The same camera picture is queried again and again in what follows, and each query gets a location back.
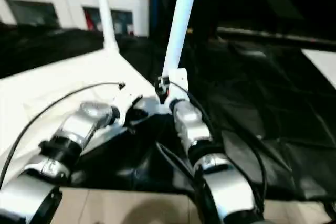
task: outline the tile floor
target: tile floor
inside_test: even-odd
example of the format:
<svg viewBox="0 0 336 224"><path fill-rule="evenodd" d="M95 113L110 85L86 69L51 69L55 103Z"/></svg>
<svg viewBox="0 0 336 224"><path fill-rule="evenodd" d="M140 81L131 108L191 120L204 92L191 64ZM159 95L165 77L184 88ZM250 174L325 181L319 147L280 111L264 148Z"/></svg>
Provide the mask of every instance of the tile floor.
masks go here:
<svg viewBox="0 0 336 224"><path fill-rule="evenodd" d="M183 195L62 189L52 224L200 224ZM267 201L265 218L275 224L322 224L330 219L315 203Z"/></svg>

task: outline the white pole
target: white pole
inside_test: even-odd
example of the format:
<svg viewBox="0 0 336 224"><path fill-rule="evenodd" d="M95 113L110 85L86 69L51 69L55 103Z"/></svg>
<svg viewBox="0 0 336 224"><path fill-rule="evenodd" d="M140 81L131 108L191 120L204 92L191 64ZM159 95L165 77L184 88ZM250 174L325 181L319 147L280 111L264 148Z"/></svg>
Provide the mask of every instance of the white pole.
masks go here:
<svg viewBox="0 0 336 224"><path fill-rule="evenodd" d="M114 49L119 51L119 47L116 42L116 38L114 36L114 29L109 2L108 0L98 0L98 2L99 2L100 19L104 35L104 48L107 50Z"/></svg>
<svg viewBox="0 0 336 224"><path fill-rule="evenodd" d="M177 69L181 57L185 34L188 28L191 9L194 0L177 0L170 30L169 42L164 60L162 76L167 76L168 71Z"/></svg>

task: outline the red object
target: red object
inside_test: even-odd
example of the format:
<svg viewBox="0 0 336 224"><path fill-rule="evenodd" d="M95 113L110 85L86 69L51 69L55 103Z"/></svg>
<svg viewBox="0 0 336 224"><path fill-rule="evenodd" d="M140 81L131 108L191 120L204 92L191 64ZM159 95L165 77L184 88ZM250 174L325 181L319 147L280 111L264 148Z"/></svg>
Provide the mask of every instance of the red object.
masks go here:
<svg viewBox="0 0 336 224"><path fill-rule="evenodd" d="M92 19L91 19L91 17L90 17L90 14L85 10L84 11L84 13L85 13L85 19L86 19L86 24L87 24L87 26L88 26L88 29L90 30L90 31L94 31L95 29L95 25L94 25L94 22L92 21Z"/></svg>

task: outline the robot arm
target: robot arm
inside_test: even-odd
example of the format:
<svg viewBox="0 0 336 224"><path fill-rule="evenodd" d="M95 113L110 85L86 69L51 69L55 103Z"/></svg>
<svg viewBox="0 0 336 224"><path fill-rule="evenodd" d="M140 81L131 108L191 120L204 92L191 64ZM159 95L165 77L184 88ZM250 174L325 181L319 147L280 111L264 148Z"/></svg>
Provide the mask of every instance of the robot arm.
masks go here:
<svg viewBox="0 0 336 224"><path fill-rule="evenodd" d="M112 105L84 102L68 116L21 174L0 190L0 223L50 223L61 201L56 184L66 182L81 152L98 129L122 127L139 96L124 87Z"/></svg>
<svg viewBox="0 0 336 224"><path fill-rule="evenodd" d="M265 223L256 214L252 188L229 161L223 146L216 144L201 111L181 94L187 90L185 69L169 72L161 82L164 103L172 110L175 128L193 168L196 204L203 223Z"/></svg>

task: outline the silver robot arm segment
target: silver robot arm segment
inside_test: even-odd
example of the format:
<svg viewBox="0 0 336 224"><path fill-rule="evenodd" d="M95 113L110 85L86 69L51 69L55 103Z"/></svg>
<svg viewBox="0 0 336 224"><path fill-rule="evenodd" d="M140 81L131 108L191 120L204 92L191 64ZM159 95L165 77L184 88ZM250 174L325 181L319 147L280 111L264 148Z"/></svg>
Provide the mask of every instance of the silver robot arm segment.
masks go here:
<svg viewBox="0 0 336 224"><path fill-rule="evenodd" d="M0 190L1 223L50 223L61 201L55 184L66 182L96 130L122 127L127 110L139 95L124 87L112 105L84 102L68 116L22 173Z"/></svg>

